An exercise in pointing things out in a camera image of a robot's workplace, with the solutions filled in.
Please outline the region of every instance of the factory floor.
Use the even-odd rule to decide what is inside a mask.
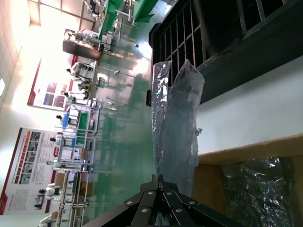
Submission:
[[[104,53],[99,66],[109,76],[107,87],[96,98],[102,108],[89,201],[84,223],[123,203],[139,192],[140,184],[155,174],[152,150],[152,109],[146,106],[146,91],[151,83],[152,50],[148,34],[155,23],[163,20],[170,5],[158,1],[149,23],[123,26],[121,42],[115,37],[113,50]]]

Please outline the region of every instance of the black metal frame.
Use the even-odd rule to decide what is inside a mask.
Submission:
[[[300,57],[302,11],[303,0],[179,0],[150,31],[152,64],[173,61],[172,86],[189,59],[204,103]]]
[[[84,227],[156,227],[160,213],[171,226],[241,227],[229,217],[181,194],[174,183],[160,175],[157,181],[143,183],[140,192]]]

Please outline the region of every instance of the green table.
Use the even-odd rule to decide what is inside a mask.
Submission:
[[[149,23],[153,14],[149,14],[158,0],[136,0],[134,3],[134,20],[136,22]]]
[[[77,139],[77,144],[84,144],[84,138],[86,134],[86,128],[87,128],[87,119],[89,115],[87,112],[80,113],[79,118],[79,130],[77,131],[77,137],[80,138]]]
[[[102,35],[112,29],[112,24],[117,16],[115,9],[119,9],[123,0],[108,0],[105,9],[104,19],[99,30],[99,40],[102,40]]]

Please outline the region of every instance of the machine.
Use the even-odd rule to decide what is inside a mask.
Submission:
[[[140,192],[84,227],[242,227],[229,217],[181,194],[160,175],[143,183]]]

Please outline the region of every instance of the poster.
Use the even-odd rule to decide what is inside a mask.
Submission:
[[[77,56],[62,52],[58,59],[40,60],[27,105],[64,111],[64,93],[78,89],[66,71],[77,61]]]
[[[57,132],[20,128],[0,197],[0,215],[48,213],[50,201],[39,193],[55,180],[46,164],[58,156],[49,139]]]

